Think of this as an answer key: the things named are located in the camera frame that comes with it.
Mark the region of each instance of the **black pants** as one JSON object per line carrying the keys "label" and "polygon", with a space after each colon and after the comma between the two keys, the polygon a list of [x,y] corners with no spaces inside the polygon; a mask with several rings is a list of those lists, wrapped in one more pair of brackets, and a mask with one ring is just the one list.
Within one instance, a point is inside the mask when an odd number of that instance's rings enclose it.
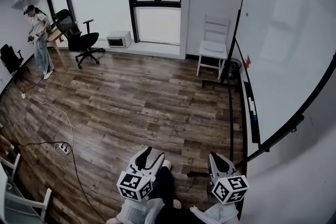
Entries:
{"label": "black pants", "polygon": [[155,224],[204,224],[189,209],[174,208],[174,178],[167,167],[161,168],[155,182],[157,185],[149,194],[149,199],[161,198],[164,203]]}

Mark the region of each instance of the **shoe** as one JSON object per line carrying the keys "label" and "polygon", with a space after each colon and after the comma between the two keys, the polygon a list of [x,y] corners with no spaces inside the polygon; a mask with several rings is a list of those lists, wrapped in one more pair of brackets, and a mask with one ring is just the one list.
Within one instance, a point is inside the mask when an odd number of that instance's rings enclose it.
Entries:
{"label": "shoe", "polygon": [[53,73],[53,71],[50,71],[49,73],[46,73],[44,76],[44,79],[49,79],[50,75]]}
{"label": "shoe", "polygon": [[172,164],[171,164],[170,161],[165,160],[165,161],[163,162],[163,164],[162,164],[162,167],[167,167],[167,168],[169,169],[169,171],[170,171],[171,168],[172,168]]}
{"label": "shoe", "polygon": [[174,208],[175,209],[181,209],[182,208],[181,202],[179,200],[174,200]]}

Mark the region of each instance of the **wooden floor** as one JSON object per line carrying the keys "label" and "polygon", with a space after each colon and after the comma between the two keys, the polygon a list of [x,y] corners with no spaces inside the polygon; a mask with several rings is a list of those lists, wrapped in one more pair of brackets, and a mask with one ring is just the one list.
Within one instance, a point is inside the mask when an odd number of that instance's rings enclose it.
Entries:
{"label": "wooden floor", "polygon": [[[75,53],[61,52],[68,66],[56,66],[48,80],[27,91],[36,99],[67,112],[75,135],[74,154],[84,190],[93,206],[107,220],[118,214],[123,199],[116,188],[120,172],[132,155],[153,147],[148,163],[165,153],[172,162],[175,195],[184,208],[207,209],[206,178],[188,179],[193,171],[207,172],[210,151],[229,157],[230,123],[227,88],[201,88],[201,79],[216,74],[197,61],[96,53],[100,65],[85,60],[79,70]],[[34,59],[24,82],[11,84],[0,99],[0,131],[11,140],[26,144],[69,141],[69,123],[61,112],[21,91],[38,82],[40,70]],[[239,94],[233,91],[235,162],[242,158]],[[30,194],[43,201],[52,190],[49,215],[58,223],[102,223],[85,200],[76,179],[72,156],[55,154],[53,145],[21,148],[17,176]]]}

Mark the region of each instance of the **office chair backrest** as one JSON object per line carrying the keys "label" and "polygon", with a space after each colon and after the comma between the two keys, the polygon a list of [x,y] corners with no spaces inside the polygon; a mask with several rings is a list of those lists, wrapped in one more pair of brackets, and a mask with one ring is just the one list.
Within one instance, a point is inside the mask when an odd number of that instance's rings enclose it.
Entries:
{"label": "office chair backrest", "polygon": [[204,39],[208,41],[225,43],[229,29],[230,19],[206,15]]}
{"label": "office chair backrest", "polygon": [[68,10],[63,9],[55,15],[56,26],[68,40],[70,50],[77,51],[80,46],[80,31]]}
{"label": "office chair backrest", "polygon": [[5,63],[6,68],[8,69],[9,73],[12,73],[19,69],[21,63],[23,62],[23,58],[18,58],[14,50],[11,46],[5,44],[1,49],[1,60]]}

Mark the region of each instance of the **white shirt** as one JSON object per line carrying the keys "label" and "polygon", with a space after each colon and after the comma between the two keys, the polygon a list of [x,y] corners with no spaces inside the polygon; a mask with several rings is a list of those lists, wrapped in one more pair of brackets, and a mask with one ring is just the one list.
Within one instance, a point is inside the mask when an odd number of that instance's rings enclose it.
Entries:
{"label": "white shirt", "polygon": [[43,13],[35,14],[34,17],[28,17],[30,26],[32,28],[32,32],[30,33],[31,36],[35,37],[38,32],[41,32],[44,28],[43,20],[46,16]]}

